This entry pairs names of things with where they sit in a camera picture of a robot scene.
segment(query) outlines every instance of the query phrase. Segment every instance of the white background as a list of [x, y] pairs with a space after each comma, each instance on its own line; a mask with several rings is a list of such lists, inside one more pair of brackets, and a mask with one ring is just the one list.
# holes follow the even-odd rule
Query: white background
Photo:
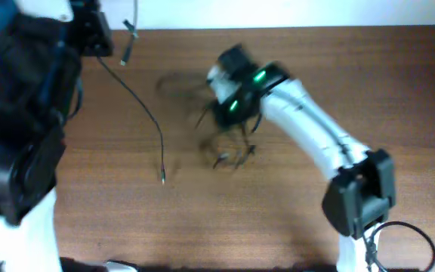
[[[140, 29], [435, 24], [435, 0], [138, 0]], [[101, 0], [112, 29], [133, 0]]]

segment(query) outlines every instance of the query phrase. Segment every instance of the wooden tabletop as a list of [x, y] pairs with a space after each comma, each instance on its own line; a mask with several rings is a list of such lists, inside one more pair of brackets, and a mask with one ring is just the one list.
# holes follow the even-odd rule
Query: wooden tabletop
[[[336, 262], [338, 234], [321, 209], [327, 181], [284, 132], [263, 122], [251, 137], [256, 156], [238, 170], [212, 170], [199, 149], [215, 130], [211, 116], [194, 129], [212, 97], [200, 85], [238, 42], [262, 63], [281, 61], [345, 130], [393, 156], [390, 220], [415, 224], [435, 241], [435, 26], [142, 31], [126, 67], [119, 61], [128, 34], [113, 38], [115, 57], [105, 61], [159, 121], [167, 181], [162, 186], [154, 124], [85, 59], [85, 100], [66, 127], [58, 167], [62, 256], [172, 267]], [[381, 235], [379, 258], [387, 267], [424, 268], [430, 250], [419, 235], [393, 227]]]

